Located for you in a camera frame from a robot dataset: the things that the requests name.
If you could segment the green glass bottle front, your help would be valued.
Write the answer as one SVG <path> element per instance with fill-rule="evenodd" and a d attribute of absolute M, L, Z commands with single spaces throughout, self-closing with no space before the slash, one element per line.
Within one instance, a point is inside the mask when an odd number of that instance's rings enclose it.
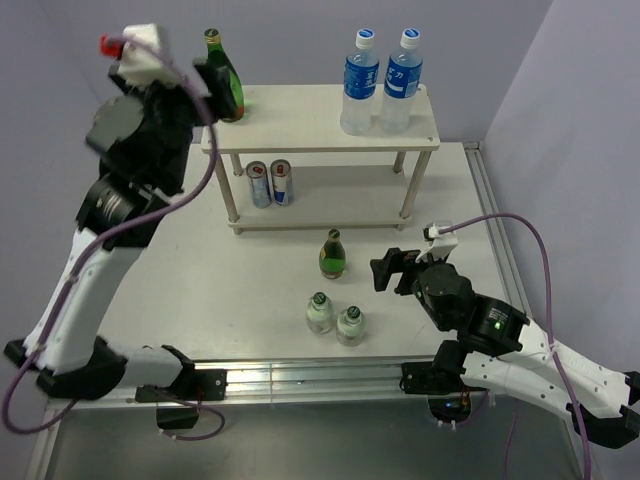
<path fill-rule="evenodd" d="M 224 68 L 228 71 L 230 89 L 236 104 L 235 112 L 224 116 L 222 120 L 226 123 L 237 122 L 242 119 L 245 113 L 244 93 L 240 78 L 222 46 L 219 31 L 216 28 L 205 30 L 204 40 L 207 47 L 207 65 L 216 70 Z"/>

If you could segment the green glass bottle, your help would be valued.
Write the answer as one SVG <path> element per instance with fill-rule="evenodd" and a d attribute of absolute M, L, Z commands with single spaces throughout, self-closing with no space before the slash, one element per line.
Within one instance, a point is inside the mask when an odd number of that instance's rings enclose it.
<path fill-rule="evenodd" d="M 337 279 L 343 274 L 345 265 L 346 252 L 341 243 L 341 233 L 338 229 L 331 229 L 320 250 L 320 271 L 325 278 Z"/>
<path fill-rule="evenodd" d="M 224 68 L 228 71 L 230 89 L 236 104 L 235 112 L 224 116 L 222 120 L 226 123 L 237 122 L 242 119 L 245 113 L 244 93 L 240 78 L 222 46 L 219 31 L 216 28 L 205 30 L 204 40 L 207 47 L 207 65 L 216 70 Z"/>

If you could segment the Pocari Sweat bottle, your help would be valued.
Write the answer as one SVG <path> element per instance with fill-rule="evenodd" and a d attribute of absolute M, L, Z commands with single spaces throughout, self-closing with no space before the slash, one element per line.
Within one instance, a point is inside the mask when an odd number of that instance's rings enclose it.
<path fill-rule="evenodd" d="M 359 29 L 354 49 L 345 58 L 340 125 L 349 135 L 364 135 L 371 127 L 372 101 L 379 72 L 379 55 L 374 46 L 374 31 Z"/>
<path fill-rule="evenodd" d="M 388 58 L 379 120 L 381 128 L 390 135 L 403 133 L 409 126 L 423 67 L 420 39 L 418 29 L 405 29 L 399 47 Z"/>

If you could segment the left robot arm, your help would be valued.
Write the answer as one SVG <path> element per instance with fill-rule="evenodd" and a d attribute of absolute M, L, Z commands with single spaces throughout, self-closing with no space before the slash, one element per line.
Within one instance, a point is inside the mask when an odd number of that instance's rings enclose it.
<path fill-rule="evenodd" d="M 194 67 L 208 90 L 196 98 L 181 85 L 137 86 L 109 73 L 121 93 L 100 107 L 85 138 L 99 177 L 77 214 L 69 259 L 42 319 L 4 350 L 52 399 L 97 400 L 119 387 L 154 387 L 172 399 L 195 391 L 194 362 L 177 348 L 125 351 L 99 334 L 122 280 L 183 190 L 194 128 L 235 113 L 229 69 L 205 59 Z"/>

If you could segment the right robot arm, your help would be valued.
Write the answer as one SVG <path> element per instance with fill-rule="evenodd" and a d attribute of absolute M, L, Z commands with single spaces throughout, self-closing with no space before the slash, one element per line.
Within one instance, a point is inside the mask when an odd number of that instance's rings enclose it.
<path fill-rule="evenodd" d="M 414 297 L 436 328 L 453 332 L 430 361 L 405 362 L 407 394 L 446 395 L 468 387 L 492 390 L 570 420 L 592 443 L 619 449 L 639 436 L 639 375 L 616 372 L 558 341 L 508 303 L 475 292 L 455 267 L 418 251 L 389 249 L 370 262 L 374 288 Z"/>

